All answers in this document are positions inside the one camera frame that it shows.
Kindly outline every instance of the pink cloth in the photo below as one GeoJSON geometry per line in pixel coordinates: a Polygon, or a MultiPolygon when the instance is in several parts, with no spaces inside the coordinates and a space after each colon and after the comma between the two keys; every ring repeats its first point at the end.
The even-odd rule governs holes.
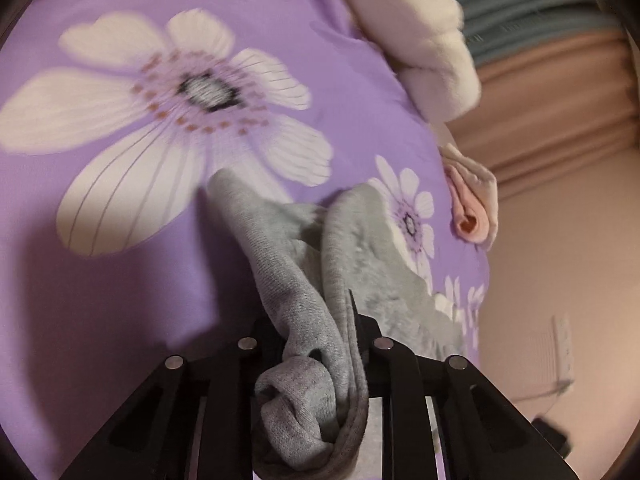
{"type": "Polygon", "coordinates": [[[460,238],[482,244],[489,236],[489,217],[460,172],[453,166],[444,166],[447,185],[453,202],[453,223],[460,238]]]}

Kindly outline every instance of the purple floral fabric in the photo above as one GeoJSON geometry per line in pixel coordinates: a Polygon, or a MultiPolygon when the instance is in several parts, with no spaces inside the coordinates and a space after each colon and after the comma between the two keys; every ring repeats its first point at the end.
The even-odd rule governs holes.
{"type": "Polygon", "coordinates": [[[280,202],[370,182],[476,357],[484,253],[434,137],[341,0],[35,0],[0,51],[0,423],[57,478],[169,353],[260,313],[202,211],[232,168],[280,202]]]}

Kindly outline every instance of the gray cloth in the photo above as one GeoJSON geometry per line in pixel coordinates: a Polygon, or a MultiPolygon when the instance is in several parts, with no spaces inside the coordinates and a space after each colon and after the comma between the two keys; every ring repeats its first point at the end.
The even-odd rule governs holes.
{"type": "Polygon", "coordinates": [[[329,209],[268,202],[231,170],[217,172],[207,191],[213,215],[249,259],[264,309],[286,339],[283,362],[256,383],[254,470],[263,480],[345,478],[369,402],[350,290],[361,314],[424,355],[442,358],[461,348],[462,334],[402,262],[372,187],[342,193],[329,209]],[[321,362],[309,357],[313,350],[321,362]]]}

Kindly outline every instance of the rolled gray fabric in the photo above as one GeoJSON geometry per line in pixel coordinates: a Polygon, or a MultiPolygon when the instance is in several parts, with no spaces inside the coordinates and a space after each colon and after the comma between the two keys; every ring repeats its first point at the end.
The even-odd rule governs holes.
{"type": "Polygon", "coordinates": [[[416,353],[442,359],[459,352],[460,328],[435,309],[424,280],[403,263],[371,186],[342,193],[327,210],[268,202],[232,170],[217,172],[207,192],[286,339],[282,362],[255,387],[254,470],[262,480],[346,478],[369,407],[350,291],[361,314],[416,353]]]}

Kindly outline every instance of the black object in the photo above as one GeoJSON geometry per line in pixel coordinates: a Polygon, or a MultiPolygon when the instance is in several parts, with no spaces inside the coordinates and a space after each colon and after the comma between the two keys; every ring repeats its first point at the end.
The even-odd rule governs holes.
{"type": "Polygon", "coordinates": [[[562,458],[567,458],[571,452],[571,444],[567,436],[558,428],[547,422],[542,416],[537,416],[531,421],[531,425],[538,430],[545,440],[551,444],[562,458]]]}
{"type": "MultiPolygon", "coordinates": [[[[449,480],[576,480],[552,446],[469,361],[415,356],[358,316],[371,397],[383,397],[383,480],[436,480],[425,396],[434,400],[449,480]]],[[[195,451],[197,478],[249,480],[252,392],[277,364],[283,340],[267,319],[251,338],[195,362],[159,365],[91,439],[61,480],[178,480],[195,451]]]]}

